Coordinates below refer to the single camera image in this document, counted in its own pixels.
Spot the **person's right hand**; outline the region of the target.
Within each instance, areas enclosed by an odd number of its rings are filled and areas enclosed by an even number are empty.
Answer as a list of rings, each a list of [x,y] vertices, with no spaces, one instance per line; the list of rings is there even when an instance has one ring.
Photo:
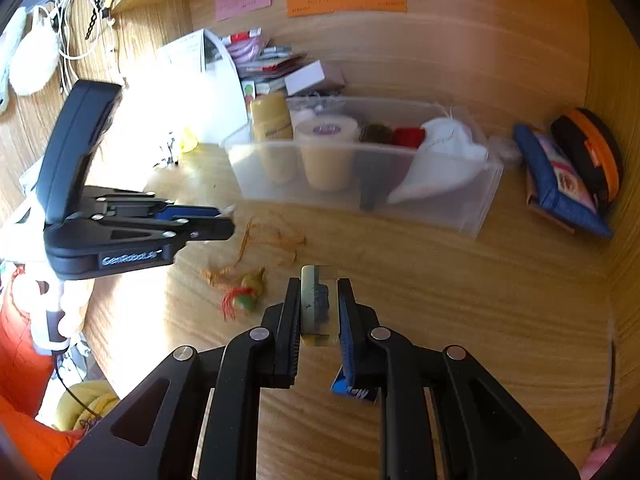
[[[608,460],[616,446],[616,443],[605,444],[592,451],[587,456],[582,468],[580,468],[580,478],[589,480]]]

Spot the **person's left hand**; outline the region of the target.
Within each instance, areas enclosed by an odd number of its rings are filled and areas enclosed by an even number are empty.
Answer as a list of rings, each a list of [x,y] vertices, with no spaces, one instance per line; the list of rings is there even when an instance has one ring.
[[[29,331],[35,352],[40,356],[66,351],[70,338],[60,333],[63,311],[60,299],[63,283],[49,269],[21,264],[12,283],[12,301],[29,317]]]

